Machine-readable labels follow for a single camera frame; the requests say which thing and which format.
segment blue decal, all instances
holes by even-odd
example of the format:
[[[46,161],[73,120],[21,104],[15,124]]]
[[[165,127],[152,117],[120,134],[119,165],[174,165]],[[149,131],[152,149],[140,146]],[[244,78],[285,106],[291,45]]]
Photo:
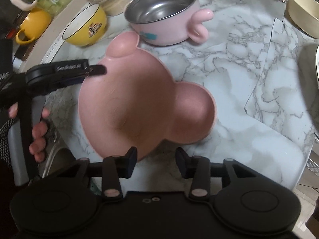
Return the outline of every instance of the blue decal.
[[[152,34],[152,33],[144,33],[141,31],[139,34],[145,39],[149,39],[149,40],[156,40],[157,39],[157,35]]]

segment mug handle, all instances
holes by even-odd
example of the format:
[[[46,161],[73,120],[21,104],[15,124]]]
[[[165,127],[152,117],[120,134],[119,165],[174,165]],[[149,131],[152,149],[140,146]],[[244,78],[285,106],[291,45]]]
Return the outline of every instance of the mug handle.
[[[209,33],[202,22],[209,21],[213,17],[214,14],[210,9],[200,9],[195,12],[190,18],[187,30],[188,36],[198,44],[206,42],[209,37]]]
[[[35,41],[35,37],[33,37],[32,39],[29,39],[29,40],[21,40],[19,39],[19,34],[24,32],[23,29],[19,30],[18,33],[16,34],[16,42],[19,44],[19,45],[27,45],[29,43],[31,43],[32,41]]]
[[[37,0],[34,0],[33,3],[28,4],[23,2],[22,0],[10,0],[13,5],[18,7],[22,11],[30,11],[32,10],[38,3]]]

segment white handle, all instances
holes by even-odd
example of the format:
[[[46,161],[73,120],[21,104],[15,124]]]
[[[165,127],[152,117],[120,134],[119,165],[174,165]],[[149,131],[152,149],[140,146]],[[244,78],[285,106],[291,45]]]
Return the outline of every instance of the white handle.
[[[13,5],[15,5],[20,10],[23,10],[23,11],[31,11],[38,3],[37,0],[33,1],[33,3],[31,4],[25,3],[22,0],[10,0],[10,1]]]

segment cream bowl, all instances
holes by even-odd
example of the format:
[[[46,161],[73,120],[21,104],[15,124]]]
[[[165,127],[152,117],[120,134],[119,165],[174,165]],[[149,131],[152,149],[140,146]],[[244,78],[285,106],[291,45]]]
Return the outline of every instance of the cream bowl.
[[[304,32],[319,38],[319,3],[315,0],[288,0],[291,19]]]

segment yellow bowl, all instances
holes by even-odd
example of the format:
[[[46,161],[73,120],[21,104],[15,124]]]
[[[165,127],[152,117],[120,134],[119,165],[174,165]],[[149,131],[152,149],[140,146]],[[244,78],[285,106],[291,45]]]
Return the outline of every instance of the yellow bowl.
[[[92,45],[106,31],[106,14],[99,4],[81,11],[66,27],[62,38],[76,46]]]
[[[319,3],[315,0],[288,0],[291,19],[304,32],[319,38]]]

